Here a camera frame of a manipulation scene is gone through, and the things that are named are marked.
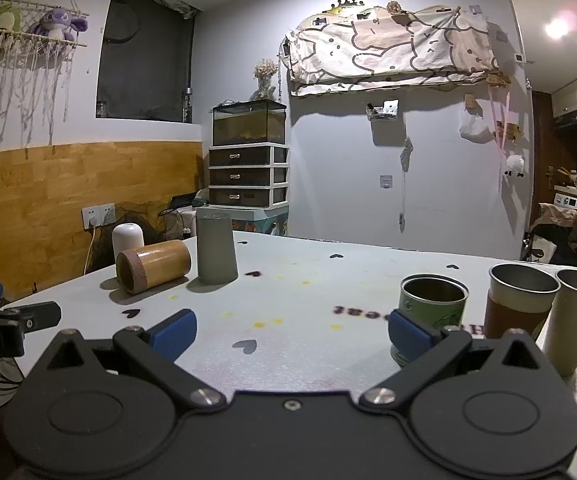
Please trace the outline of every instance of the wooden rod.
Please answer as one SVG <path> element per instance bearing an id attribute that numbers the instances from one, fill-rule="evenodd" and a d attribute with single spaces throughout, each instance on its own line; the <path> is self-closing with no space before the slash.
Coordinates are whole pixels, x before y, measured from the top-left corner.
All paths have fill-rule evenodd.
<path id="1" fill-rule="evenodd" d="M 40 34 L 31 34 L 30 32 L 16 32 L 15 30 L 7 30 L 0 28 L 0 33 L 11 34 L 12 36 L 21 36 L 22 38 L 38 38 L 40 40 L 54 41 L 55 43 L 74 46 L 88 46 L 86 43 L 77 43 L 69 40 L 58 40 L 57 38 L 49 38 L 48 36 L 41 36 Z"/>
<path id="2" fill-rule="evenodd" d="M 41 2 L 31 2 L 29 0 L 0 0 L 0 2 L 11 2 L 14 4 L 37 5 L 37 6 L 46 7 L 47 9 L 55 9 L 56 8 L 56 6 L 53 6 L 51 4 L 43 4 Z M 90 16 L 90 14 L 88 14 L 86 12 L 82 12 L 81 10 L 66 9 L 65 7 L 63 7 L 63 9 L 70 12 L 71 14 L 76 14 L 77 16 Z"/>

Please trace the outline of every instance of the blue gripper pad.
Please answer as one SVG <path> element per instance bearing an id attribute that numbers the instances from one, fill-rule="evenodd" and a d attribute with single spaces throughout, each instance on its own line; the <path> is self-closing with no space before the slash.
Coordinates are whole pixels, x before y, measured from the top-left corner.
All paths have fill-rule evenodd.
<path id="1" fill-rule="evenodd" d="M 148 330 L 148 345 L 169 361 L 175 361 L 195 341 L 198 319 L 188 308 Z"/>
<path id="2" fill-rule="evenodd" d="M 389 339 L 408 362 L 441 340 L 441 332 L 396 309 L 389 316 Z"/>

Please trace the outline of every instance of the metal cup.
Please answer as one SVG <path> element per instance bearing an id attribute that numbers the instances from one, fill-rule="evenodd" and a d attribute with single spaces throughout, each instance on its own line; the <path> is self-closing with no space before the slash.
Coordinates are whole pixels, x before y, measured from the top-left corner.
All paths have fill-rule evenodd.
<path id="1" fill-rule="evenodd" d="M 435 274 L 416 274 L 403 279 L 400 285 L 399 309 L 434 328 L 460 325 L 464 306 L 469 297 L 466 285 Z M 395 346 L 391 356 L 400 366 L 408 364 Z"/>
<path id="2" fill-rule="evenodd" d="M 560 284 L 549 273 L 520 264 L 498 264 L 489 270 L 484 334 L 500 338 L 510 328 L 537 339 L 549 316 Z"/>
<path id="3" fill-rule="evenodd" d="M 577 270 L 562 269 L 555 275 L 562 289 L 553 302 L 544 354 L 562 377 L 568 377 L 577 368 Z"/>
<path id="4" fill-rule="evenodd" d="M 197 218 L 198 278 L 205 285 L 237 279 L 237 260 L 230 215 L 213 213 Z"/>

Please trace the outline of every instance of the door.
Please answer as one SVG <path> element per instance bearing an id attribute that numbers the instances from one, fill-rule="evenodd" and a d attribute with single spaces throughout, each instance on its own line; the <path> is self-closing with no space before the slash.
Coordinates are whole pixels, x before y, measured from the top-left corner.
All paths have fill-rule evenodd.
<path id="1" fill-rule="evenodd" d="M 531 224 L 539 214 L 540 202 L 553 203 L 553 186 L 568 184 L 568 179 L 557 172 L 564 166 L 567 170 L 577 168 L 577 136 L 555 132 L 551 94 L 533 94 L 534 173 Z"/>

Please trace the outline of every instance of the crown decoration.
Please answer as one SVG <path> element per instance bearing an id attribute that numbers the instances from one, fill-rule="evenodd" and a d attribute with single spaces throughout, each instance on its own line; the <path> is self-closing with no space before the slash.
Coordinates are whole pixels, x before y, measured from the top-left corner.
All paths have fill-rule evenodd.
<path id="1" fill-rule="evenodd" d="M 364 2 L 361 0 L 359 2 L 355 0 L 344 0 L 343 2 L 341 0 L 337 0 L 337 5 L 331 4 L 331 8 L 328 10 L 323 10 L 322 13 L 338 15 L 344 12 L 344 10 L 347 10 L 349 7 L 361 7 L 363 5 Z"/>

